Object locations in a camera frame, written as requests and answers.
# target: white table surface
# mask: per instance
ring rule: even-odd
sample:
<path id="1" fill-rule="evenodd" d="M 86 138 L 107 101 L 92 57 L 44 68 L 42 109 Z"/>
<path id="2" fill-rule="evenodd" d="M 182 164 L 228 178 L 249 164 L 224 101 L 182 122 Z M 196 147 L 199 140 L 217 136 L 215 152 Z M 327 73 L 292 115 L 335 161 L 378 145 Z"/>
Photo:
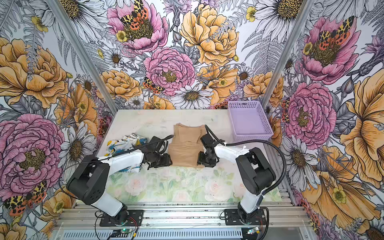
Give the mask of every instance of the white table surface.
<path id="1" fill-rule="evenodd" d="M 219 139 L 223 139 L 228 143 L 233 142 L 231 123 L 226 109 L 119 110 L 99 147 L 97 157 L 106 154 L 109 140 L 118 140 L 131 133 L 146 137 L 148 140 L 153 136 L 164 138 L 174 133 L 173 126 L 177 123 L 191 127 L 205 124 Z M 255 142 L 245 146 L 248 149 L 260 148 L 268 159 L 262 143 Z"/>

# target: purple plastic basket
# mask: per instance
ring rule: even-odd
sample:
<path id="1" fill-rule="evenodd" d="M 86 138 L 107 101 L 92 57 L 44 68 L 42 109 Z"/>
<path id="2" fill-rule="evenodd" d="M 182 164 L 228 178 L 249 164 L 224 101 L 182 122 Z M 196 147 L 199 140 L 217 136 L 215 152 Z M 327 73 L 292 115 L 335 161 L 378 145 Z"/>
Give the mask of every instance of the purple plastic basket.
<path id="1" fill-rule="evenodd" d="M 235 142 L 268 140 L 273 131 L 259 101 L 229 101 L 228 114 Z"/>

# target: floral tablecloth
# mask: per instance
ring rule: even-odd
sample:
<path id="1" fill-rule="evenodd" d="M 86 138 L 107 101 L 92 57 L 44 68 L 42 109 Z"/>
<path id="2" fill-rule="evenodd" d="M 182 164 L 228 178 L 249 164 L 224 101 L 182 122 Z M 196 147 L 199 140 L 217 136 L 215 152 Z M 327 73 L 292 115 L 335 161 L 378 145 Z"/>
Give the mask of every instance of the floral tablecloth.
<path id="1" fill-rule="evenodd" d="M 161 167 L 139 173 L 117 172 L 107 181 L 107 193 L 121 202 L 239 202 L 246 188 L 237 165 L 225 159 L 214 168 Z M 280 202 L 278 189 L 264 201 Z"/>

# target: beige garment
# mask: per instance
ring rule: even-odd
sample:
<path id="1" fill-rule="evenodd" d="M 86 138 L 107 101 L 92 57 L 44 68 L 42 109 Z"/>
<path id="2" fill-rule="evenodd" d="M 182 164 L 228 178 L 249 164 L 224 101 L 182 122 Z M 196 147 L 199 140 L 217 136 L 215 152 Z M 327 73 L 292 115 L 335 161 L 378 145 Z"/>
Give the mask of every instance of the beige garment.
<path id="1" fill-rule="evenodd" d="M 188 127 L 181 123 L 174 125 L 175 136 L 168 147 L 171 166 L 203 168 L 203 165 L 197 165 L 197 158 L 199 152 L 204 151 L 200 138 L 206 133 L 205 125 L 199 127 Z"/>

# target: metal post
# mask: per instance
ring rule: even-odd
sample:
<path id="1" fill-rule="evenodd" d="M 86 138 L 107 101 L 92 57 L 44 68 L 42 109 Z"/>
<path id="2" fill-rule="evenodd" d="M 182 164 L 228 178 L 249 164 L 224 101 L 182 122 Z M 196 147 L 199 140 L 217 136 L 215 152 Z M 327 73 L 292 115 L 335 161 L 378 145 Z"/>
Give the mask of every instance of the metal post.
<path id="1" fill-rule="evenodd" d="M 295 25 L 293 26 L 293 30 L 289 35 L 289 37 L 287 38 L 283 52 L 281 53 L 280 58 L 277 61 L 276 67 L 273 71 L 271 81 L 265 90 L 265 93 L 262 99 L 263 108 L 267 105 L 269 99 L 271 98 L 273 89 L 275 88 L 279 80 L 281 71 L 283 70 L 285 63 L 287 62 L 291 54 L 291 50 L 294 44 L 296 44 L 296 40 L 299 37 L 301 29 L 305 26 L 305 22 L 309 17 L 313 4 L 314 4 L 314 0 L 304 0 L 303 3 L 301 4 L 301 10 L 296 18 Z"/>
<path id="2" fill-rule="evenodd" d="M 91 61 L 91 58 L 88 55 L 87 50 L 85 49 L 79 35 L 77 34 L 74 24 L 66 14 L 63 6 L 60 3 L 60 0 L 49 0 L 49 1 L 46 1 L 46 3 L 48 4 L 49 8 L 55 15 L 56 20 L 59 22 L 60 28 L 66 34 L 67 40 L 69 40 L 69 42 L 72 44 L 72 47 L 75 49 L 82 63 L 88 70 L 92 79 L 95 81 L 96 86 L 99 88 L 101 94 L 103 95 L 105 102 L 107 103 L 108 107 L 112 112 L 112 115 L 113 116 L 116 115 L 118 108 L 116 107 L 111 95 L 109 94 L 107 88 L 105 87 L 104 82 L 101 80 L 101 76 L 99 72 L 97 71 L 95 65 Z"/>

